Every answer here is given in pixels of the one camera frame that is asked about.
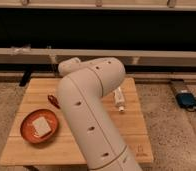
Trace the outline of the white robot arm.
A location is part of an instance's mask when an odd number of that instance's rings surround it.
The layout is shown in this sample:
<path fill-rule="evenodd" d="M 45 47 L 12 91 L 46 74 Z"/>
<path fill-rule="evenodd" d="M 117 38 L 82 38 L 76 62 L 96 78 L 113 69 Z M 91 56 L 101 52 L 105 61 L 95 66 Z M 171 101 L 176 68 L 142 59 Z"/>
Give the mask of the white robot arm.
<path fill-rule="evenodd" d="M 72 58 L 58 70 L 57 100 L 89 171 L 142 171 L 101 102 L 124 81 L 122 62 Z"/>

